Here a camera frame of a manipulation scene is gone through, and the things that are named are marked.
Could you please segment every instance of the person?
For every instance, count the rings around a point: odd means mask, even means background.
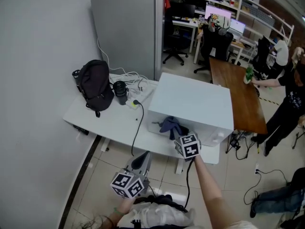
[[[279,79],[258,81],[253,84],[266,87],[285,86],[286,97],[275,114],[267,123],[267,134],[258,134],[252,141],[264,143],[264,155],[268,156],[274,146],[286,138],[298,124],[305,121],[305,65],[298,64],[296,69],[286,72]]]
[[[287,70],[292,71],[296,67],[296,65],[299,63],[301,58],[304,56],[305,48],[296,47],[294,50],[294,54],[291,57],[290,63],[287,65]]]
[[[240,220],[229,208],[221,190],[210,175],[201,156],[194,159],[205,206],[213,229],[257,229],[250,222]],[[194,226],[194,209],[187,211],[183,206],[170,202],[169,195],[157,197],[156,203],[145,198],[122,199],[121,204],[103,220],[100,229],[154,228],[154,229],[201,229]]]
[[[276,61],[270,69],[268,79],[276,79],[288,64],[289,50],[283,36],[276,36],[277,44],[270,50],[270,53],[276,51]]]
[[[285,187],[261,193],[251,204],[250,217],[257,213],[296,212],[305,205],[305,167],[295,171]]]

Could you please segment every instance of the computer monitor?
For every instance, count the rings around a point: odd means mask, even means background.
[[[195,5],[171,2],[172,16],[194,18]]]
[[[205,16],[204,18],[207,20],[210,15],[212,14],[218,14],[218,15],[222,15],[222,16],[225,16],[227,18],[231,18],[231,12],[228,11],[228,10],[222,10],[222,9],[219,9],[219,8],[216,8],[216,7],[212,7],[212,6],[206,6],[205,8]]]
[[[243,24],[237,20],[231,19],[231,25],[230,25],[231,29],[236,30],[236,31],[240,32],[241,34],[243,34],[245,27],[246,27],[245,24]]]

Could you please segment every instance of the wall outlet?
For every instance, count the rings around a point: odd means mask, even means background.
[[[254,170],[254,174],[255,174],[255,175],[258,174],[258,171],[257,171],[257,170],[258,170],[258,163],[256,163],[256,165],[255,165],[255,170]]]

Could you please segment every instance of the hand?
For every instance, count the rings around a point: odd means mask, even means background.
[[[123,214],[128,214],[129,210],[131,209],[135,198],[124,198],[121,204],[118,206],[117,210]]]
[[[252,80],[250,82],[252,82],[253,84],[257,85],[258,80],[255,79],[254,77],[252,77]]]
[[[305,116],[301,116],[301,117],[299,118],[298,124],[299,124],[299,125],[303,125],[304,121],[305,121]]]

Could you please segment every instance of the white wall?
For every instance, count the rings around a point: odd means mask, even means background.
[[[91,139],[62,120],[98,59],[90,0],[0,0],[0,227],[57,228]]]

